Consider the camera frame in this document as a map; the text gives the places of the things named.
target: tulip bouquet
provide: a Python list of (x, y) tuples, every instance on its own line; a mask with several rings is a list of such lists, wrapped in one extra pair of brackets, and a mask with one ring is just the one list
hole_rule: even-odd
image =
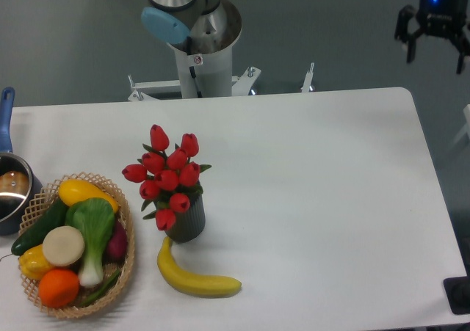
[(170, 155), (166, 152), (170, 140), (162, 127), (151, 127), (150, 140), (150, 146), (142, 144), (147, 152), (138, 159), (139, 164), (126, 166), (122, 173), (128, 181), (141, 183), (142, 211), (151, 203), (156, 206), (155, 211), (143, 218), (155, 218), (158, 229), (167, 231), (178, 216), (188, 212), (191, 202), (202, 195), (199, 175), (211, 165), (191, 161), (199, 152), (194, 134), (184, 134), (181, 144), (175, 144)]

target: pot handle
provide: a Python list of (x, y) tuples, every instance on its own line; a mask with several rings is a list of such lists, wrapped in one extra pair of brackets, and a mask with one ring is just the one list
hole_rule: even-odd
[(15, 90), (6, 87), (1, 92), (0, 99), (0, 152), (12, 153), (13, 146), (10, 137), (10, 121), (12, 119), (13, 101)]

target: artificial flower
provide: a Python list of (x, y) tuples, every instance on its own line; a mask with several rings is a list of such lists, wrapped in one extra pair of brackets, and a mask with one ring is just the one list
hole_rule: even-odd
[(140, 196), (142, 199), (153, 200), (160, 194), (160, 187), (155, 180), (147, 179), (140, 184)]
[(155, 213), (156, 227), (159, 230), (169, 230), (176, 222), (173, 210), (162, 208)]
[(168, 148), (170, 140), (161, 126), (154, 124), (150, 129), (150, 143), (156, 151), (164, 151)]
[(141, 164), (130, 164), (122, 171), (124, 178), (134, 183), (147, 179), (147, 169)]
[(199, 152), (198, 138), (194, 134), (183, 134), (181, 149), (186, 152), (188, 157), (196, 156)]
[(181, 148), (176, 149), (171, 155), (168, 156), (167, 166), (171, 170), (180, 170), (188, 161), (186, 151)]
[(189, 198), (183, 193), (175, 193), (170, 198), (170, 208), (180, 214), (188, 211), (190, 206)]
[(178, 175), (172, 170), (163, 170), (155, 175), (156, 185), (169, 192), (178, 186)]
[(150, 173), (156, 174), (165, 168), (165, 159), (158, 153), (144, 153), (142, 163)]
[(179, 183), (182, 186), (194, 186), (199, 181), (200, 166), (191, 162), (183, 167), (179, 173)]

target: blue handle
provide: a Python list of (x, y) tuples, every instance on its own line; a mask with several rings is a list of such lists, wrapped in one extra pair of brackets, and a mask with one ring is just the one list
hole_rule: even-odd
[(10, 137), (10, 121), (12, 119), (13, 101), (15, 90), (6, 87), (1, 92), (0, 100), (0, 152), (12, 153), (13, 146)]
[(165, 43), (182, 43), (190, 33), (188, 27), (179, 19), (157, 8), (144, 8), (140, 20), (154, 37)]

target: light blue cap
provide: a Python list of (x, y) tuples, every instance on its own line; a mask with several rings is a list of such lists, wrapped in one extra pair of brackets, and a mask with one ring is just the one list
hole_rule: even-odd
[(189, 36), (189, 29), (179, 19), (153, 7), (146, 7), (140, 16), (144, 27), (165, 43), (182, 43)]

